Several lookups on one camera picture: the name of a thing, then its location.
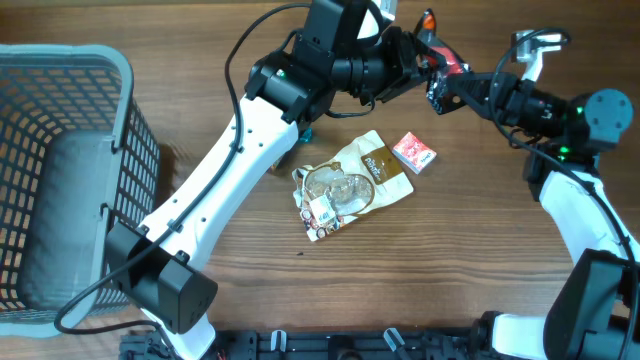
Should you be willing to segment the black red snack packet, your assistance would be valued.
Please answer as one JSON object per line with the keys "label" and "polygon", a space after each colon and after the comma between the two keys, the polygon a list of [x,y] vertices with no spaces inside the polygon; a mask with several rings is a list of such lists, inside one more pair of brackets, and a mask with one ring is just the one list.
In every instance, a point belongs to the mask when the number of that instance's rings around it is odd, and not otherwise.
{"label": "black red snack packet", "polygon": [[424,11],[418,21],[416,39],[419,66],[427,71],[426,98],[438,115],[455,111],[465,103],[456,101],[457,95],[449,89],[448,79],[471,72],[470,66],[449,45],[436,35],[437,22],[431,8]]}

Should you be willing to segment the red white small box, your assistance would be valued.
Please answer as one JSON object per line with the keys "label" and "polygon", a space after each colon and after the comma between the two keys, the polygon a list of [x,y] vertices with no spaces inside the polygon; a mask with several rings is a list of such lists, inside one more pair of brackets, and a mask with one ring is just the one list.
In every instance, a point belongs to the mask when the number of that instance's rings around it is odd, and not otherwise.
{"label": "red white small box", "polygon": [[411,132],[407,132],[393,146],[392,153],[416,174],[421,173],[437,157],[437,153],[434,150],[425,145]]}

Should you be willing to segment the blue mouthwash bottle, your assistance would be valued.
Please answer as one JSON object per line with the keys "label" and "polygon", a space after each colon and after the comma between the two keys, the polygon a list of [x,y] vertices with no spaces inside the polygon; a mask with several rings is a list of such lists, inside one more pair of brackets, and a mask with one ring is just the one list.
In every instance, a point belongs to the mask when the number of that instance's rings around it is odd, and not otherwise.
{"label": "blue mouthwash bottle", "polygon": [[307,128],[299,137],[298,142],[300,144],[310,143],[313,138],[313,131],[311,128]]}

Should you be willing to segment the brown snack pouch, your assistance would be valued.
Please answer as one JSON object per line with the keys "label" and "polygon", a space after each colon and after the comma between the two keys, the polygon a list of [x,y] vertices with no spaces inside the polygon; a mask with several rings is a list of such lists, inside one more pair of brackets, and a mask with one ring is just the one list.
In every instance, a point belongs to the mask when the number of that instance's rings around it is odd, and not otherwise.
{"label": "brown snack pouch", "polygon": [[401,164],[374,130],[320,165],[295,169],[292,178],[293,198],[312,242],[414,192]]}

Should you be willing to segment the green lid jar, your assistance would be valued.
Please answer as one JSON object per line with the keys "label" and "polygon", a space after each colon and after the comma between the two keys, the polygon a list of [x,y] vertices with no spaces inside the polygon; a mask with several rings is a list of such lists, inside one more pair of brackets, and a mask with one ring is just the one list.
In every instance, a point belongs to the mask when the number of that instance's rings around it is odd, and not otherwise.
{"label": "green lid jar", "polygon": [[281,174],[287,166],[289,156],[287,154],[277,159],[269,168],[269,173],[278,175]]}

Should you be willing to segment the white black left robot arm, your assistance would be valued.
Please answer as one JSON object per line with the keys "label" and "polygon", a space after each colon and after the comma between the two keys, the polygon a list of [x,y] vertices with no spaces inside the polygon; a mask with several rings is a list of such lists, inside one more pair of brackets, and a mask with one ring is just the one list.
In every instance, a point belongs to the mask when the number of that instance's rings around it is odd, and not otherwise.
{"label": "white black left robot arm", "polygon": [[201,359],[216,332],[218,287],[203,272],[217,240],[263,174],[345,92],[387,102],[424,82],[393,1],[311,1],[304,25],[252,67],[233,117],[183,185],[137,226],[106,238],[110,281],[156,326],[173,359]]}

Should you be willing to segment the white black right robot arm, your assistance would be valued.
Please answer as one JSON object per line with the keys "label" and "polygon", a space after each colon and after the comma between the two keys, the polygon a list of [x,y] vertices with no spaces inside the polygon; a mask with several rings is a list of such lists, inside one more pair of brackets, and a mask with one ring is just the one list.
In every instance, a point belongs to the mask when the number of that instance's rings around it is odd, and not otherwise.
{"label": "white black right robot arm", "polygon": [[467,105],[511,146],[528,151],[523,178],[552,218],[573,269],[547,314],[488,312],[470,353],[519,359],[636,359],[639,244],[607,200],[598,172],[633,119],[629,98],[605,88],[572,100],[507,73],[460,73],[427,93],[440,113]]}

